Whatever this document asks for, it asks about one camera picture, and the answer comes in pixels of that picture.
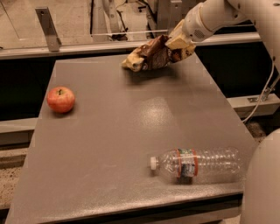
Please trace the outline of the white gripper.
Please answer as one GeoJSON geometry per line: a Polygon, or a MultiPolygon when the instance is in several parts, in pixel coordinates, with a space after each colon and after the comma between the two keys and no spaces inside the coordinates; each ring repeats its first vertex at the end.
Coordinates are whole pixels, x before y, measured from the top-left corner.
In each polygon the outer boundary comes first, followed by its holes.
{"type": "Polygon", "coordinates": [[[200,10],[203,3],[194,6],[171,31],[165,45],[176,50],[178,59],[186,59],[194,53],[196,45],[192,42],[202,42],[214,35],[212,31],[204,25],[200,10]]]}

